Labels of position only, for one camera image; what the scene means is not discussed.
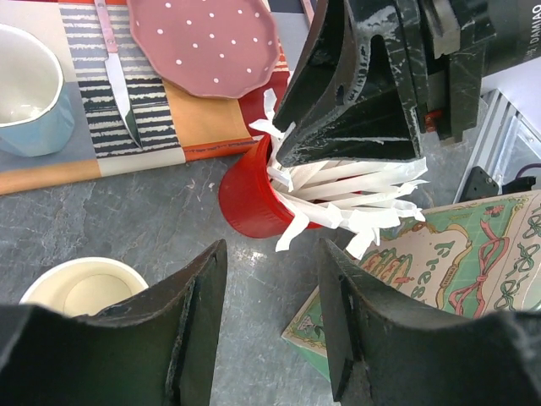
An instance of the red cup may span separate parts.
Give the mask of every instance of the red cup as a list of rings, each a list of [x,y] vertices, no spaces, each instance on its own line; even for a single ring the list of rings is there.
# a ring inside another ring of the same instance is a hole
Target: red cup
[[[271,138],[254,145],[223,177],[218,195],[221,213],[235,230],[252,239],[282,234],[293,214],[276,198],[267,175]],[[320,228],[311,222],[308,228]]]

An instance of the placemat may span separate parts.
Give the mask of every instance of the placemat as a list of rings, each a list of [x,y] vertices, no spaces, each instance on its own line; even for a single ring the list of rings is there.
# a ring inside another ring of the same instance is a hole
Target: placemat
[[[119,55],[144,143],[134,147],[107,80],[107,50],[91,0],[37,3],[0,0],[0,23],[43,41],[62,64],[76,127],[66,147],[23,158],[0,151],[0,195],[246,151],[261,133],[263,92],[279,98],[289,68],[283,52],[269,83],[238,100],[193,97],[162,80],[135,44],[123,1],[108,1]]]

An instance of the knife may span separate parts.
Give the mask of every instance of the knife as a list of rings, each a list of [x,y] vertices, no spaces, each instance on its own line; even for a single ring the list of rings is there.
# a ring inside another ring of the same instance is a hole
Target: knife
[[[103,39],[105,40],[105,46],[107,48],[107,53],[109,54],[109,58],[105,61],[105,69],[107,71],[109,83],[111,84],[112,95],[114,96],[118,112],[120,112],[120,117],[128,130],[130,138],[142,149],[143,144],[141,142],[139,130],[137,129],[134,108],[129,100],[128,86],[126,85],[126,78],[124,77],[122,64],[118,57],[118,45],[115,40],[114,32],[112,31],[111,19],[107,12],[107,5],[105,4],[105,0],[94,0],[94,4],[96,5],[101,32],[103,33]]]

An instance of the striped placemat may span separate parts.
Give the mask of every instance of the striped placemat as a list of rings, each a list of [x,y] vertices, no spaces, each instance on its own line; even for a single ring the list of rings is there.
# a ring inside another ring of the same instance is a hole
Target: striped placemat
[[[61,4],[60,13],[96,156],[128,156],[179,148],[165,88],[129,32],[126,7],[107,9],[145,150],[131,140],[115,105],[105,69],[108,54],[96,7]]]

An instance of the gray marble countertop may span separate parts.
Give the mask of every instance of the gray marble countertop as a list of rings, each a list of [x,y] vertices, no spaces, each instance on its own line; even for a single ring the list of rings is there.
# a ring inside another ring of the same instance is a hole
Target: gray marble countertop
[[[284,43],[293,65],[299,41]],[[419,205],[452,202],[475,134],[446,148],[435,134],[424,135],[426,178],[433,182],[413,196]],[[281,340],[281,333],[317,283],[317,239],[343,248],[350,236],[309,231],[289,252],[275,253],[277,238],[236,233],[221,215],[217,190],[237,159],[0,196],[0,302],[17,303],[42,273],[85,256],[120,260],[156,283],[225,239],[229,273],[211,404],[247,404],[247,399],[264,406],[332,404],[330,384]]]

